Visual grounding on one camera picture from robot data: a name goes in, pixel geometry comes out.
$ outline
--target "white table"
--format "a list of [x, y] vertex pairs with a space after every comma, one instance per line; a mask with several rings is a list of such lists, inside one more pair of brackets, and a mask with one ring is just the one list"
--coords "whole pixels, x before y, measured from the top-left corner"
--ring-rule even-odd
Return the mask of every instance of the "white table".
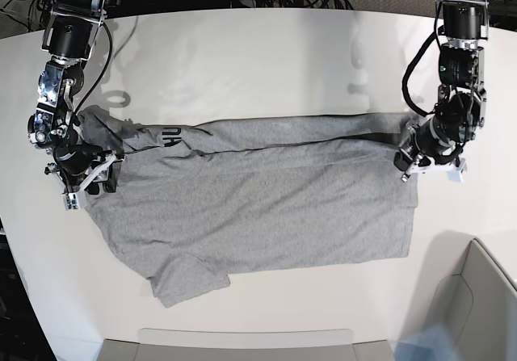
[[[401, 111], [402, 75], [432, 23], [272, 9], [117, 19], [108, 23], [117, 56], [88, 103], [143, 124]], [[231, 287], [164, 309], [148, 282], [115, 259], [86, 212], [65, 212], [43, 174], [49, 156], [27, 141], [48, 60], [40, 39], [39, 32], [0, 41], [0, 216], [32, 306], [63, 359], [95, 359], [104, 338], [137, 341], [141, 328], [350, 329], [354, 342], [408, 338], [439, 281], [458, 272], [471, 238], [517, 228], [517, 35], [492, 29], [486, 126], [467, 147], [470, 171], [463, 184], [443, 174], [420, 178], [408, 258], [232, 275]], [[106, 53], [101, 33], [83, 93]], [[433, 45], [410, 82], [427, 108], [439, 83], [437, 56]], [[124, 107], [122, 91], [130, 96]]]

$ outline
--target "gray fabric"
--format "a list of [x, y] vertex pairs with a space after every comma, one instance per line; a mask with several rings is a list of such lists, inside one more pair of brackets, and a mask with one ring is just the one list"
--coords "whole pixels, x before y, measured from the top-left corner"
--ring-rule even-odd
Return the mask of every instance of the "gray fabric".
[[227, 274], [408, 254], [416, 177], [404, 184], [393, 166], [408, 115], [145, 127], [89, 107], [79, 118], [86, 141], [127, 155], [117, 192], [86, 210], [166, 307], [228, 287]]

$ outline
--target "robotic arm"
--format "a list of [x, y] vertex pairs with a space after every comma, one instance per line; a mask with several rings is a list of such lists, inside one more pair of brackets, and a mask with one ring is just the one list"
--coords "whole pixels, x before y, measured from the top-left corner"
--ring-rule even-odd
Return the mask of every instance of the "robotic arm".
[[[479, 41], [488, 39], [488, 0], [436, 2], [436, 18], [443, 8], [443, 26], [439, 30], [435, 27], [402, 80], [407, 104], [422, 117], [431, 117], [423, 125], [410, 128], [409, 140], [395, 156], [395, 166], [403, 172], [404, 182], [412, 174], [428, 171], [447, 171], [450, 178], [460, 180], [466, 168], [461, 157], [463, 149], [485, 123], [484, 51]], [[485, 24], [484, 35], [482, 24]], [[447, 37], [446, 43], [439, 43], [439, 34]], [[435, 40], [440, 49], [442, 84], [435, 108], [427, 113], [411, 101], [407, 83], [418, 61]]]
[[112, 151], [87, 144], [74, 129], [79, 125], [77, 112], [90, 92], [75, 108], [74, 96], [83, 87], [83, 70], [101, 27], [104, 26], [111, 42], [111, 34], [103, 25], [108, 2], [52, 0], [44, 32], [42, 49], [51, 59], [40, 76], [38, 104], [35, 115], [29, 119], [28, 133], [36, 148], [46, 149], [53, 156], [54, 163], [47, 166], [45, 173], [59, 178], [68, 210], [86, 206], [85, 191], [98, 194], [100, 183], [105, 191], [113, 192], [116, 188], [112, 164], [121, 158]]

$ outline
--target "gray t-shirt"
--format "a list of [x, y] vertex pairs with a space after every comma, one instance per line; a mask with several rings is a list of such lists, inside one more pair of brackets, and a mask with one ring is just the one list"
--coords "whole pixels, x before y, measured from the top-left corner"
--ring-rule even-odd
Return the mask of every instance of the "gray t-shirt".
[[115, 194], [86, 210], [166, 306], [228, 274], [405, 257], [416, 179], [400, 180], [406, 114], [135, 125], [80, 112], [85, 140], [124, 151]]

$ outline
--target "white tabletop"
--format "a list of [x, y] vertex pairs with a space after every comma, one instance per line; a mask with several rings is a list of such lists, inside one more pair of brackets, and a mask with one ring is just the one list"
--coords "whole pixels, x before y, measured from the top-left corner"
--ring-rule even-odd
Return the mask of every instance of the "white tabletop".
[[[288, 9], [117, 19], [108, 23], [116, 58], [88, 103], [143, 124], [402, 111], [402, 75], [432, 23]], [[86, 212], [65, 211], [43, 174], [50, 157], [27, 141], [48, 60], [40, 39], [37, 32], [0, 41], [0, 216], [32, 306], [63, 359], [95, 359], [104, 338], [137, 341], [142, 328], [350, 329], [354, 342], [407, 338], [421, 327], [439, 281], [458, 272], [471, 238], [517, 228], [517, 35], [491, 29], [486, 126], [465, 152], [465, 183], [443, 174], [419, 179], [408, 258], [231, 275], [229, 288], [165, 309], [148, 282], [115, 259]], [[106, 53], [101, 32], [83, 92]], [[435, 103], [437, 56], [433, 45], [410, 82], [426, 108]], [[124, 95], [122, 107], [114, 96]]]

